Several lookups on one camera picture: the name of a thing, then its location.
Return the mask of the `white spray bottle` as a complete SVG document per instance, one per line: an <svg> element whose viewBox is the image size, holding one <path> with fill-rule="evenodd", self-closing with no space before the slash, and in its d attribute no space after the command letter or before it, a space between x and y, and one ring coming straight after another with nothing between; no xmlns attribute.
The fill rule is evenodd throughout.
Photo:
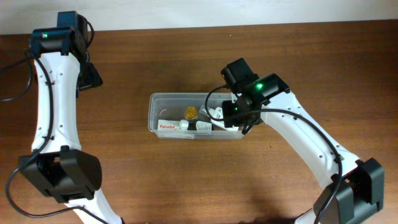
<svg viewBox="0 0 398 224"><path fill-rule="evenodd" d="M217 108L215 108L215 109L208 108L208 112L209 112L209 114L210 114L213 118L216 118L216 119L223 119L223 110L222 110L221 107L217 107ZM200 107L200 113L203 114L203 115L205 115L205 116L207 116L207 117L210 117L210 116L208 115L206 109L205 109L205 105L202 105L202 106ZM210 119L210 121L211 121L211 123L214 124L215 126L221 128L221 129L227 130L227 131L237 131L237 130L238 130L238 127L236 127L236 126L232 126L231 128L227 128L227 127L224 125L224 122L223 122L223 121L215 121L215 120L213 120L213 119Z"/></svg>

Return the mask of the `small gold-lidded jar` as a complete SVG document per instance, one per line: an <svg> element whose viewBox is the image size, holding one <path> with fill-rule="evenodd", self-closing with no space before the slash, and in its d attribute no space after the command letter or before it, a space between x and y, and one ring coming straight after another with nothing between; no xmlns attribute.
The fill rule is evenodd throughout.
<svg viewBox="0 0 398 224"><path fill-rule="evenodd" d="M188 121L196 121L198 118L198 111L195 107L189 106L184 112L184 117Z"/></svg>

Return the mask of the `dark bottle white cap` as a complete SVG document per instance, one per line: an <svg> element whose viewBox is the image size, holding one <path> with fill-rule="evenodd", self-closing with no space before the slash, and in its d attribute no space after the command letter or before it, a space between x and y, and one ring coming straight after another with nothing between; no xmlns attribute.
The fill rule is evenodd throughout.
<svg viewBox="0 0 398 224"><path fill-rule="evenodd" d="M180 120L179 128L181 130L211 132L213 125L204 121L189 122L188 120Z"/></svg>

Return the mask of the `clear plastic container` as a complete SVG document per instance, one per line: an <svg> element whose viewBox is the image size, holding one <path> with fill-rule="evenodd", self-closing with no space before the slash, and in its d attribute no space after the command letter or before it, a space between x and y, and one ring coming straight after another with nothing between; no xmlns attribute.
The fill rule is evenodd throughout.
<svg viewBox="0 0 398 224"><path fill-rule="evenodd" d="M163 139L241 139L244 134L242 129L227 131L213 125L211 132L173 130L159 131L158 120L180 121L186 120L184 112L189 106L198 111L196 121L211 123L210 118L200 113L200 107L205 104L206 93L154 93L150 97L148 112L148 129Z"/></svg>

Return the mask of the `white Panadol medicine box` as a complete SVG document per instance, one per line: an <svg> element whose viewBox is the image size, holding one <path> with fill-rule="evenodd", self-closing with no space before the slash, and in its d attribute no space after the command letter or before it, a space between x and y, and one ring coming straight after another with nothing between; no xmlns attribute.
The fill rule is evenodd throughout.
<svg viewBox="0 0 398 224"><path fill-rule="evenodd" d="M159 131L173 131L180 129L180 121L172 121L172 120L158 120L158 127Z"/></svg>

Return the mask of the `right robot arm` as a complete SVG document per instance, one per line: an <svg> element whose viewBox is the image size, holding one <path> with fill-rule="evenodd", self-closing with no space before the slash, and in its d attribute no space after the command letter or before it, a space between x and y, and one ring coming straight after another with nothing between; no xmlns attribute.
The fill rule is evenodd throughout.
<svg viewBox="0 0 398 224"><path fill-rule="evenodd" d="M314 174L322 193L313 207L281 223L362 223L384 206L384 168L362 161L335 141L275 73L259 77L240 58L221 71L235 101L222 104L226 126L248 132L261 123L277 131Z"/></svg>

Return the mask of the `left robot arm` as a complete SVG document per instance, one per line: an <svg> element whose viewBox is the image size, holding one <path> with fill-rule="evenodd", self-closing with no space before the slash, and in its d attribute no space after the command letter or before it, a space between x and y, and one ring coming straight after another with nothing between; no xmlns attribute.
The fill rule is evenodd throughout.
<svg viewBox="0 0 398 224"><path fill-rule="evenodd" d="M56 27L32 33L28 53L37 72L37 129L32 154L19 158L20 172L83 223L123 223L101 190L99 159L83 152L78 138L78 93L102 84L87 51L88 28L85 17L67 11L58 13Z"/></svg>

